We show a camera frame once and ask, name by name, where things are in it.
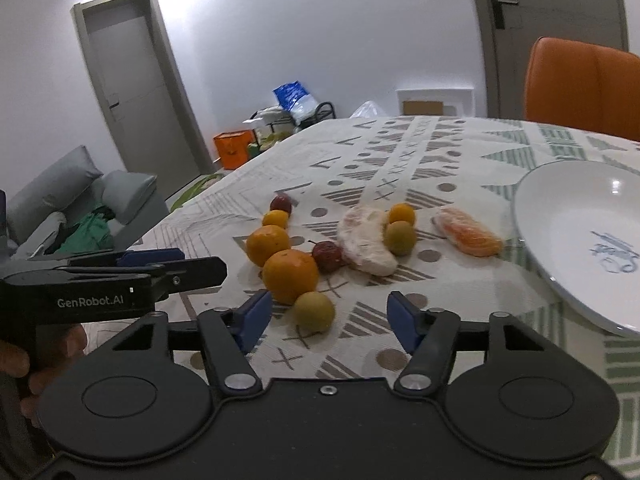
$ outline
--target orange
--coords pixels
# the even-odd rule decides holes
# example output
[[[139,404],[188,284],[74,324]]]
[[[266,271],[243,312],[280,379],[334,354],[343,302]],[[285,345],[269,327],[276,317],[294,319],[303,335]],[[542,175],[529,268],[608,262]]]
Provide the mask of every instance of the orange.
[[[275,253],[289,249],[289,235],[277,225],[265,225],[255,230],[246,240],[246,255],[258,267]]]
[[[407,203],[399,203],[393,206],[389,210],[389,220],[388,222],[392,224],[393,222],[405,221],[409,222],[411,225],[415,225],[415,211],[414,208],[408,205]]]
[[[282,211],[280,209],[269,211],[265,216],[262,217],[262,225],[277,225],[278,227],[286,229],[288,223],[289,215],[286,211]]]
[[[262,281],[273,299],[293,305],[300,295],[316,290],[320,273],[310,254],[287,249],[275,253],[262,269]]]

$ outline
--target white tablecloth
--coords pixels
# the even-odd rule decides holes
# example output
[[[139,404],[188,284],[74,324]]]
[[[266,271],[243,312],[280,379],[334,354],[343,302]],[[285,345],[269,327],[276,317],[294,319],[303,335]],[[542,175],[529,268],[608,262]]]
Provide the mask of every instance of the white tablecloth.
[[[487,320],[505,310],[520,316],[612,384],[621,405],[606,458],[629,478],[640,478],[640,342],[609,336],[564,304],[540,278],[519,243],[510,200],[533,168],[563,158],[599,160],[640,173],[636,143],[523,121],[400,117],[325,121],[297,134],[226,176],[143,238],[141,249],[179,247],[188,258],[217,255],[228,265],[222,286],[175,295],[160,304],[170,320],[193,319],[213,306],[236,307],[262,288],[244,240],[260,227],[276,192],[295,202],[289,235],[296,248],[334,239],[345,211],[362,203],[388,209],[408,202],[417,210],[418,244],[398,271],[377,278],[344,268],[319,283],[336,304],[325,334],[299,330],[287,308],[273,319],[250,355],[270,377],[393,380],[408,361],[385,317],[386,297],[400,290],[417,306],[443,307],[463,319]],[[506,240],[498,258],[461,254],[438,236],[431,216],[453,204]],[[126,322],[88,326],[94,348]],[[178,362],[202,375],[192,352]],[[458,357],[453,377],[482,362]]]

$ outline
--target orange chair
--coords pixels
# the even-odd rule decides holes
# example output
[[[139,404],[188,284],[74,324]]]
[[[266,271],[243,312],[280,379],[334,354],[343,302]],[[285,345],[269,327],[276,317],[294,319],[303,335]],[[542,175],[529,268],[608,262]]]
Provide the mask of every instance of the orange chair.
[[[531,49],[524,108],[527,121],[640,140],[640,57],[540,38]]]

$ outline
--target green mat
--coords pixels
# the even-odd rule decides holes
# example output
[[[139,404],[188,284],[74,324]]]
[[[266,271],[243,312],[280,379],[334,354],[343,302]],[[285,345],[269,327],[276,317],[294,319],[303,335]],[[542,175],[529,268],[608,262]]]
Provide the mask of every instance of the green mat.
[[[198,196],[205,189],[207,189],[207,187],[211,186],[213,184],[212,180],[217,180],[222,177],[223,175],[213,174],[207,175],[197,181],[187,191],[180,195],[178,200],[176,200],[175,203],[171,206],[171,212],[173,213],[176,209],[180,209],[185,202],[191,200],[194,196]]]

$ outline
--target finger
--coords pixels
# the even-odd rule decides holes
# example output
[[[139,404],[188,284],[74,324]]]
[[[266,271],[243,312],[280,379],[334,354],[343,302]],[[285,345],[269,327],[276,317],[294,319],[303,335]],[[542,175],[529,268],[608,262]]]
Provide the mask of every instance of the finger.
[[[63,341],[63,353],[65,357],[73,357],[82,352],[87,345],[86,332],[80,324],[71,327]]]
[[[40,395],[49,384],[66,368],[66,363],[55,368],[44,368],[29,376],[29,389],[33,395]]]
[[[59,375],[64,372],[69,365],[84,357],[82,351],[66,359],[62,364],[55,367],[43,368],[29,376],[29,389],[32,394],[40,395],[44,389],[49,386]]]
[[[15,345],[0,341],[0,372],[24,377],[29,373],[29,355]]]
[[[37,407],[38,397],[36,396],[25,397],[20,401],[20,412],[27,418],[35,417]]]

